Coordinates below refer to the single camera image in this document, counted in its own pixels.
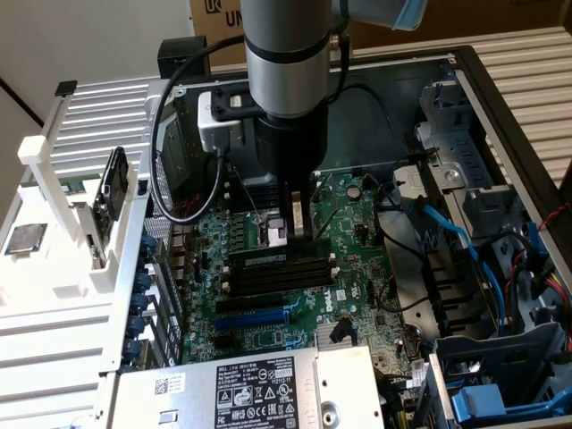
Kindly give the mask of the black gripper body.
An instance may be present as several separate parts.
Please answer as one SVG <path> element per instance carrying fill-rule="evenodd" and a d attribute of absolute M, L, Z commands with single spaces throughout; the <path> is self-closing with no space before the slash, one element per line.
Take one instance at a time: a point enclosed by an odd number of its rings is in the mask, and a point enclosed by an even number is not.
<path fill-rule="evenodd" d="M 291 192 L 304 189 L 327 150 L 329 106 L 320 103 L 293 119 L 261 116 L 254 120 L 257 160 Z"/>

